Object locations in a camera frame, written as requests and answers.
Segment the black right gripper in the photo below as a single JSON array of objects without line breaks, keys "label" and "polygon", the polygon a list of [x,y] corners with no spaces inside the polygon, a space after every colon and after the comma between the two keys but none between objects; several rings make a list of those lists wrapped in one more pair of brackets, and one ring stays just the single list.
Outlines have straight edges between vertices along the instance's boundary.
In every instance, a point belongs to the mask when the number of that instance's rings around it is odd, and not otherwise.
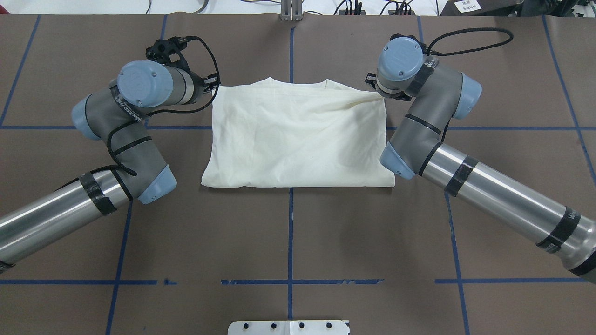
[{"label": "black right gripper", "polygon": [[379,54],[376,74],[365,83],[382,97],[411,101],[429,78],[423,44],[413,35],[394,34]]}]

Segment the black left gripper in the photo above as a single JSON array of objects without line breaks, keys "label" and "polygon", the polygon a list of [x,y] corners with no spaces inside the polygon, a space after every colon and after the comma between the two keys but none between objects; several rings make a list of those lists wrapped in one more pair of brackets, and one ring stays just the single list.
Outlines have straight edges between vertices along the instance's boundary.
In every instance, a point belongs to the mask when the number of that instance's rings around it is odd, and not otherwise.
[{"label": "black left gripper", "polygon": [[[206,78],[194,73],[183,55],[191,41],[198,41],[206,49],[213,63],[215,72]],[[214,53],[200,37],[172,37],[167,40],[156,40],[147,47],[145,57],[161,64],[170,71],[173,78],[173,96],[181,101],[198,101],[203,95],[217,95],[221,85],[219,66]]]}]

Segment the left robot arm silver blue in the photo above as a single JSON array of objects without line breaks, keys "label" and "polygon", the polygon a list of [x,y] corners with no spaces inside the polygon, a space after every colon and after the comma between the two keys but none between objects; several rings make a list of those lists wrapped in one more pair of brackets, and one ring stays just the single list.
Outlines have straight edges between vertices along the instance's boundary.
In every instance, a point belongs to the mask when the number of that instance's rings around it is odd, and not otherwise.
[{"label": "left robot arm silver blue", "polygon": [[80,175],[49,195],[1,218],[1,272],[96,219],[151,203],[176,187],[170,165],[145,127],[145,120],[172,106],[217,95],[219,70],[202,78],[182,51],[197,36],[157,40],[146,60],[110,65],[76,61],[73,45],[28,44],[7,96],[1,121],[1,180],[14,189],[1,193],[3,206],[25,191]]}]

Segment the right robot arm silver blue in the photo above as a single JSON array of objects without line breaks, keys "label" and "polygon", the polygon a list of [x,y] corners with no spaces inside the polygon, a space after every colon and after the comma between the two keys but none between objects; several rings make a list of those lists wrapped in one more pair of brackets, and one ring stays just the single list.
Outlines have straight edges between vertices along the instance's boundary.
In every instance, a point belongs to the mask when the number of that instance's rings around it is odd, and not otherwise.
[{"label": "right robot arm silver blue", "polygon": [[394,34],[366,83],[385,98],[413,98],[379,161],[407,180],[418,175],[447,195],[504,221],[513,231],[557,256],[566,270],[594,283],[595,221],[446,144],[449,122],[477,104],[481,85],[441,64],[437,53],[411,35]]}]

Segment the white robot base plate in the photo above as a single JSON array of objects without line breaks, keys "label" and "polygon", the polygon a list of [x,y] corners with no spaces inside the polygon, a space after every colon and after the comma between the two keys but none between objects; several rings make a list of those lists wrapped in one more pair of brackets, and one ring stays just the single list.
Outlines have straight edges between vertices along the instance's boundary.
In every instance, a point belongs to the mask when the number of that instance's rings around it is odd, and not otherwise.
[{"label": "white robot base plate", "polygon": [[232,322],[228,335],[349,335],[344,320],[268,320]]}]

